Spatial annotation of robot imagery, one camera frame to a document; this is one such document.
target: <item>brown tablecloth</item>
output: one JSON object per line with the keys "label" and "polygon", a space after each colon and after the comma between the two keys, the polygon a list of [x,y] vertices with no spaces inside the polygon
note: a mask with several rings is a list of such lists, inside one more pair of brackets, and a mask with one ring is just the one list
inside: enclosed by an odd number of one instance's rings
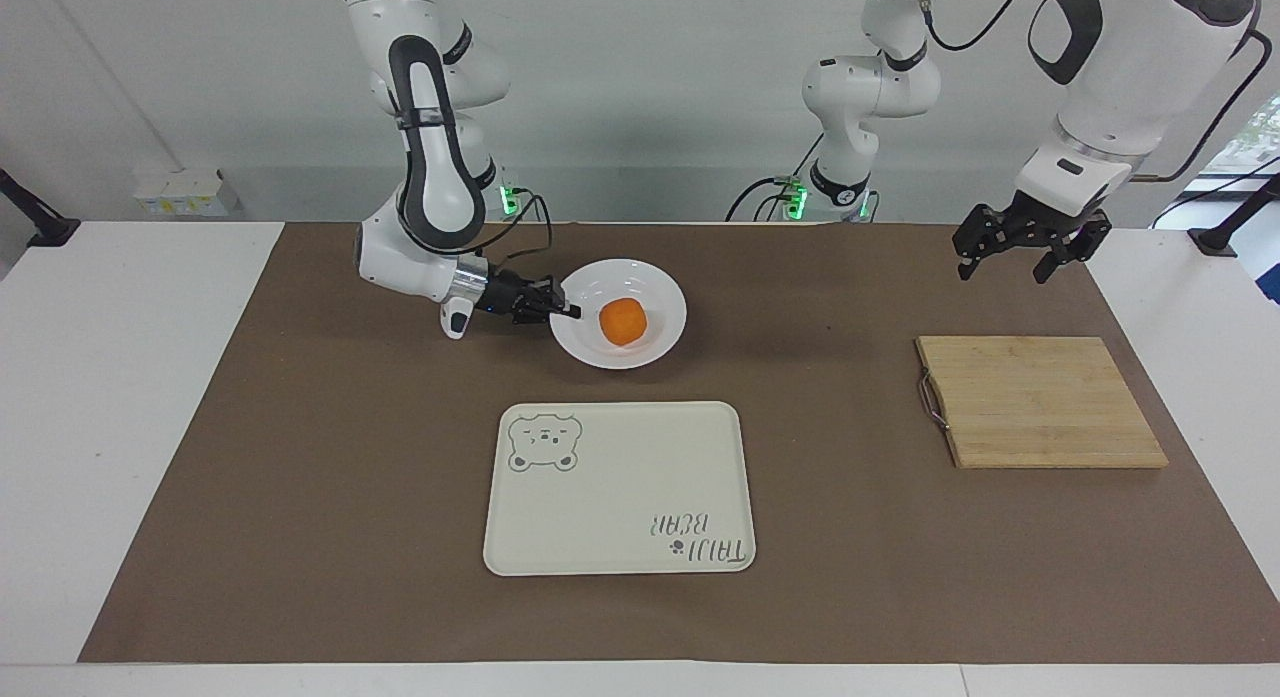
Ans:
{"label": "brown tablecloth", "polygon": [[[960,283],[945,226],[562,226],[521,272],[628,256],[689,301],[667,358],[607,373],[547,327],[445,340],[357,279],[353,233],[284,229],[82,660],[1280,661],[1280,606],[1078,265]],[[919,334],[1102,336],[1170,467],[955,469]],[[736,407],[750,569],[485,570],[499,414],[608,400]]]}

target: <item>table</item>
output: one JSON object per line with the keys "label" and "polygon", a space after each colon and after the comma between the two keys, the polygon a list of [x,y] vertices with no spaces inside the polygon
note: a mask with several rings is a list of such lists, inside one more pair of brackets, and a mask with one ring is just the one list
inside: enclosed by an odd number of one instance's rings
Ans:
{"label": "table", "polygon": [[[32,356],[40,347],[59,347],[60,358],[55,364],[5,358],[0,373],[0,459],[6,476],[0,503],[0,519],[6,526],[0,565],[0,622],[6,629],[0,634],[0,662],[58,665],[74,660],[278,231],[273,224],[88,224],[72,246],[32,252],[0,283],[0,354]],[[1280,486],[1280,474],[1270,457],[1271,446],[1280,442],[1280,427],[1261,419],[1261,405],[1268,396],[1274,402],[1276,384],[1258,375],[1280,373],[1280,356],[1266,350],[1280,338],[1280,315],[1238,265],[1199,258],[1176,233],[1117,231],[1091,269],[1275,590],[1280,582],[1280,509],[1270,495]],[[77,299],[50,304],[50,288],[74,288]],[[200,299],[192,301],[192,295]],[[1222,329],[1225,324],[1233,329]],[[1188,368],[1194,364],[1188,356],[1216,345],[1228,356],[1215,361],[1216,379]],[[76,411],[74,428],[59,428],[47,414],[67,404],[95,409]],[[1240,405],[1258,405],[1258,413]],[[132,431],[141,419],[151,427],[142,442]],[[32,495],[42,500],[32,500]],[[525,683],[531,673],[522,669],[544,666],[503,665],[481,674],[494,684],[504,679]],[[5,668],[0,682],[106,684],[116,679],[134,680],[141,689],[173,679],[165,669],[212,675],[219,668],[122,669]],[[225,668],[225,679],[266,685],[289,669],[302,668]],[[332,675],[335,669],[342,668],[303,671]],[[351,668],[347,678],[319,679],[340,684],[378,669],[389,668]],[[548,677],[547,684],[571,684],[598,669],[603,668],[567,666],[557,670],[561,677]],[[716,675],[765,684],[765,674],[794,680],[800,674],[822,673],[831,675],[833,685],[845,687],[891,679],[902,693],[911,693],[916,678],[940,680],[919,683],[922,693],[946,693],[942,684],[963,689],[968,680],[970,693],[977,687],[993,691],[978,693],[992,694],[1001,693],[1001,684],[1028,674],[1037,680],[1052,674],[1061,684],[1174,679],[1180,687],[1194,685],[1196,675],[1206,675],[1206,684],[1219,688],[1224,679],[1240,680],[1240,693],[1251,684],[1280,679],[1280,673],[1267,666],[1166,666],[1152,671],[965,668],[964,673],[959,666],[671,669],[687,673],[690,685],[718,679]],[[1222,669],[1226,677],[1213,671]],[[115,677],[101,677],[101,670]],[[398,675],[394,679],[408,680],[403,684],[435,680],[449,671],[475,673],[476,668],[415,665],[392,670]],[[614,665],[607,673],[617,675],[611,679],[667,674],[657,665]],[[934,677],[924,678],[927,674]]]}

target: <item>orange object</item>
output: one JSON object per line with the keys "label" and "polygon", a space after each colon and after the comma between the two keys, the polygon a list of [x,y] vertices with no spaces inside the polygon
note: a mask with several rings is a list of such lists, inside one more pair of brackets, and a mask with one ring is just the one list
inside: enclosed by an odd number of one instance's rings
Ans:
{"label": "orange object", "polygon": [[630,345],[631,341],[644,338],[645,329],[649,329],[649,318],[644,315],[640,302],[631,297],[622,297],[621,301],[612,301],[600,309],[600,331],[608,341],[617,347]]}

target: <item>white table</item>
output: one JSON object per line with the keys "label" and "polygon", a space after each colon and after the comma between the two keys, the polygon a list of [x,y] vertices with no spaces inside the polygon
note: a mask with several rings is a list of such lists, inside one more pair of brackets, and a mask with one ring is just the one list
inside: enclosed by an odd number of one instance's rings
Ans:
{"label": "white table", "polygon": [[[0,694],[1280,693],[1280,665],[73,665],[279,230],[88,223],[0,283]],[[1089,269],[1280,595],[1280,309],[1181,233]]]}

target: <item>bear drawing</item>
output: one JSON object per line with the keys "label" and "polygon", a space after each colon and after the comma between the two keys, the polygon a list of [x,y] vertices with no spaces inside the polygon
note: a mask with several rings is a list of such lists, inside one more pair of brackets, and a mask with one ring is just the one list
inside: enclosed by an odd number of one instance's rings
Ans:
{"label": "bear drawing", "polygon": [[539,414],[520,418],[507,428],[511,439],[511,457],[507,466],[515,472],[525,472],[530,466],[556,466],[568,472],[577,464],[577,439],[582,436],[582,423],[568,416]]}

